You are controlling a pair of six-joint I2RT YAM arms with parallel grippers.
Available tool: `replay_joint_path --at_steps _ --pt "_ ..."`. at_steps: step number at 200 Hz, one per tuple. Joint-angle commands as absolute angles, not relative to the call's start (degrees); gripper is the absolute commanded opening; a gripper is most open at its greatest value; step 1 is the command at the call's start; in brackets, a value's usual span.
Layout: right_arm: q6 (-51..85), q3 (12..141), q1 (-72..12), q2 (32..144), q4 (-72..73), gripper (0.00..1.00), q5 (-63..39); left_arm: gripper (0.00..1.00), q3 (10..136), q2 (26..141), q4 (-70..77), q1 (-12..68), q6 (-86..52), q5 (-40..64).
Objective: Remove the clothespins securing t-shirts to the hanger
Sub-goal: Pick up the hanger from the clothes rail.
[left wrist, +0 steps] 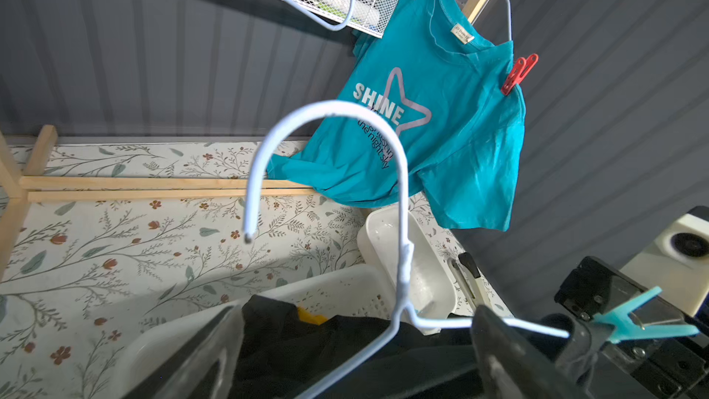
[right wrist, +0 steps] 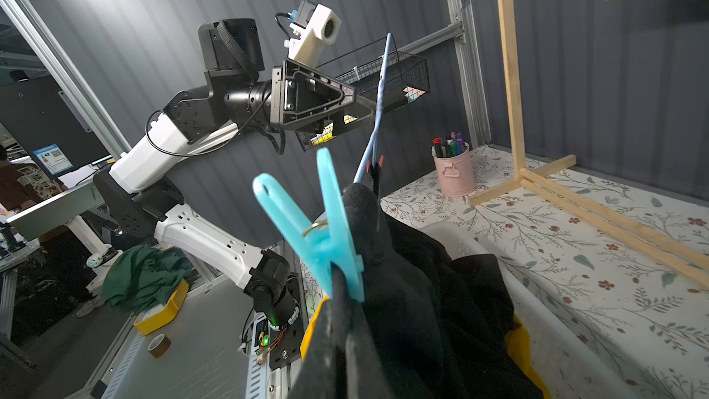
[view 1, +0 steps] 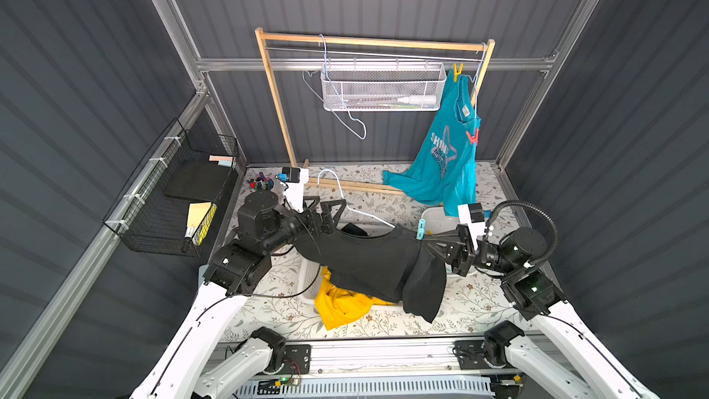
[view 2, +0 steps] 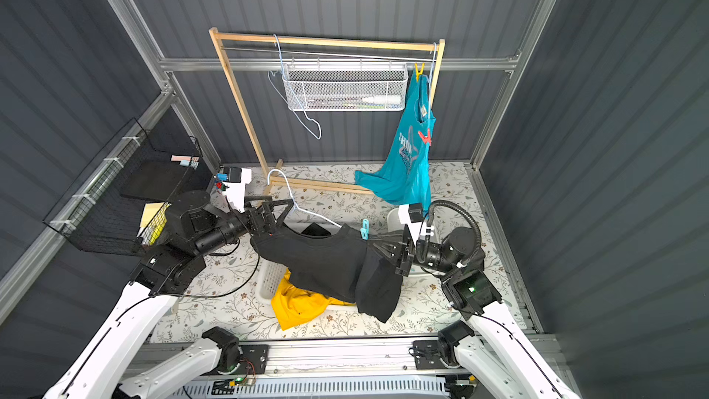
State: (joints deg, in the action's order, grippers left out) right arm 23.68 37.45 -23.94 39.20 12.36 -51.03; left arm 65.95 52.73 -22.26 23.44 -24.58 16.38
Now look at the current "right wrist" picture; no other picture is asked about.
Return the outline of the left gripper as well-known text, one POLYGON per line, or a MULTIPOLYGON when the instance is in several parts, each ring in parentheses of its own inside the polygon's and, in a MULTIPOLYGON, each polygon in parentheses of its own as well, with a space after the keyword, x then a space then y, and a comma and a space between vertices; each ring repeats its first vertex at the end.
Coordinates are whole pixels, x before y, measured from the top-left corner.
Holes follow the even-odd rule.
POLYGON ((273 70, 270 123, 278 129, 310 129, 322 134, 332 125, 332 135, 369 127, 376 103, 355 97, 355 88, 286 58, 273 70))

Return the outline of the yellow t-shirt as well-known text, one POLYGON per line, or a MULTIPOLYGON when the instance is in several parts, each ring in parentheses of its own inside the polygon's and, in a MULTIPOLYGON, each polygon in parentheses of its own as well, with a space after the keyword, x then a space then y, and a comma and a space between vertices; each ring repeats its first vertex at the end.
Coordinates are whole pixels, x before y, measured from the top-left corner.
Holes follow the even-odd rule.
MULTIPOLYGON (((319 314, 321 313, 322 307, 328 302, 328 300, 328 296, 321 299, 319 306, 317 306, 315 313, 309 320, 308 328, 306 328, 304 338, 299 347, 301 358, 305 358, 306 354, 308 354, 308 348, 317 327, 319 314)), ((517 315, 513 318, 513 328, 505 336, 505 347, 507 354, 511 357, 519 369, 542 392, 544 399, 551 399, 551 394, 546 388, 542 378, 535 371, 534 364, 532 363, 530 334, 527 332, 526 328, 524 328, 523 323, 517 315)))

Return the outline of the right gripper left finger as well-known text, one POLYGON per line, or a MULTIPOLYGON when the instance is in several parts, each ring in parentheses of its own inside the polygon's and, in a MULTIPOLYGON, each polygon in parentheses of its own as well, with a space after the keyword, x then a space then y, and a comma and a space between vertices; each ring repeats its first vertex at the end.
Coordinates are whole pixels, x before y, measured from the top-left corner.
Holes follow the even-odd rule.
POLYGON ((332 296, 321 309, 308 352, 288 398, 347 398, 347 336, 352 330, 353 300, 345 274, 332 270, 332 296))

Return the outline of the black t-shirt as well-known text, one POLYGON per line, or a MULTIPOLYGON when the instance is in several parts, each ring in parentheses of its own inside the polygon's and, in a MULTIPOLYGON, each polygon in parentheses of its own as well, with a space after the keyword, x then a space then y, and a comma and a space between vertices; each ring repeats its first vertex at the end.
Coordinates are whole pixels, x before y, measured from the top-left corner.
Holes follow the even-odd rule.
POLYGON ((497 259, 459 259, 386 214, 362 184, 343 204, 364 260, 364 312, 394 398, 539 398, 505 347, 514 306, 497 259))

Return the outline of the blue wire hanger black shirt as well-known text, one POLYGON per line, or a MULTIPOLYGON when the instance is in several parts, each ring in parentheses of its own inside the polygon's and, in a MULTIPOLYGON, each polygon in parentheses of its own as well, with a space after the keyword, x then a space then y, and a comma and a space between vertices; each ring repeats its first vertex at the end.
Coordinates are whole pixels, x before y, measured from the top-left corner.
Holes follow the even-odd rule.
POLYGON ((375 120, 374 120, 374 126, 372 129, 372 132, 369 137, 369 142, 367 143, 367 147, 361 157, 361 160, 359 162, 358 168, 356 170, 356 174, 354 175, 354 183, 362 183, 364 176, 365 176, 365 171, 366 171, 366 165, 367 162, 375 162, 376 161, 376 153, 377 153, 377 148, 378 148, 378 138, 379 138, 379 132, 380 132, 380 123, 383 115, 383 100, 384 100, 384 93, 385 93, 385 86, 386 86, 386 76, 387 76, 387 70, 389 66, 389 57, 390 57, 390 51, 391 51, 391 42, 393 41, 393 35, 391 33, 387 34, 387 37, 385 39, 385 49, 384 52, 381 56, 381 66, 380 66, 380 75, 379 75, 379 82, 378 82, 378 88, 377 88, 377 99, 376 99, 376 112, 375 112, 375 120))

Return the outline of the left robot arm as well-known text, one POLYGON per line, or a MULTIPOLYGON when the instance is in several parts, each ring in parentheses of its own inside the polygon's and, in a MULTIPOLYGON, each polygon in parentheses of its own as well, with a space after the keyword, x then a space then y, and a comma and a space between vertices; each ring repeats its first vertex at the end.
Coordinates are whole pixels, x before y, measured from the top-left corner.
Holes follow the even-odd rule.
POLYGON ((356 90, 321 74, 315 63, 335 42, 341 19, 328 7, 290 14, 286 60, 268 81, 257 24, 251 18, 216 20, 199 27, 203 86, 178 92, 145 126, 144 137, 93 179, 121 228, 186 251, 243 288, 251 297, 282 297, 264 275, 262 250, 199 215, 199 209, 253 211, 247 186, 231 181, 225 150, 252 132, 343 126, 356 90))

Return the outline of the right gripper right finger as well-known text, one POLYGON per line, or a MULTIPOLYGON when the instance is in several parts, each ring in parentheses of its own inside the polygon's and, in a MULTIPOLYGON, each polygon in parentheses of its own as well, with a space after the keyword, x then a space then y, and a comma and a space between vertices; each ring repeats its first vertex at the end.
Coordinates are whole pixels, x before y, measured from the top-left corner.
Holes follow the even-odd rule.
POLYGON ((359 303, 353 302, 345 336, 347 398, 394 398, 359 303))

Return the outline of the teal clothespin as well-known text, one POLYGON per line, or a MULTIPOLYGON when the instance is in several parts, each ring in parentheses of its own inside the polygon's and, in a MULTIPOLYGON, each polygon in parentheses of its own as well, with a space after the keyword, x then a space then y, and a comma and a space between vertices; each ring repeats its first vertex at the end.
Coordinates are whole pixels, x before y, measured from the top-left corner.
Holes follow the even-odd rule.
POLYGON ((328 149, 317 151, 317 166, 325 209, 324 218, 319 222, 306 217, 271 175, 258 175, 253 180, 252 189, 261 208, 306 264, 323 291, 328 295, 333 293, 332 266, 336 265, 345 277, 350 297, 362 303, 365 301, 364 262, 356 253, 343 195, 328 149))

